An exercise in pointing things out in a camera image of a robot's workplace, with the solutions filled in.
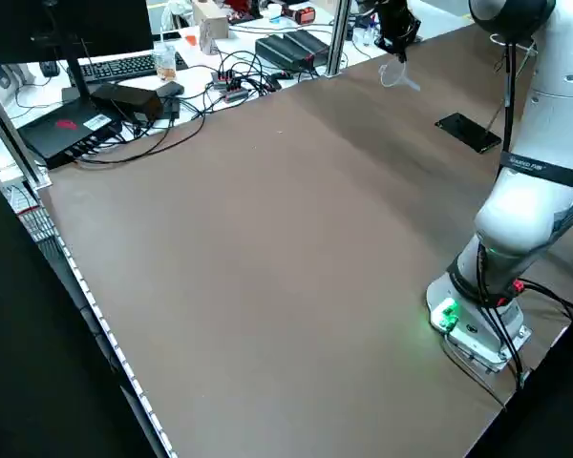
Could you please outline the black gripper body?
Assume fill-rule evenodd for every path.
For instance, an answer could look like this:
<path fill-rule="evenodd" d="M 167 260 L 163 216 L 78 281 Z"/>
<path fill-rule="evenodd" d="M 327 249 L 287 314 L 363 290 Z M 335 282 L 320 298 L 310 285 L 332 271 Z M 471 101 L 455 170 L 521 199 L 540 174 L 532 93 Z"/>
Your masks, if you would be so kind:
<path fill-rule="evenodd" d="M 395 40 L 407 41 L 409 46 L 415 41 L 421 21 L 408 7 L 406 0 L 388 0 L 377 3 L 380 34 Z"/>

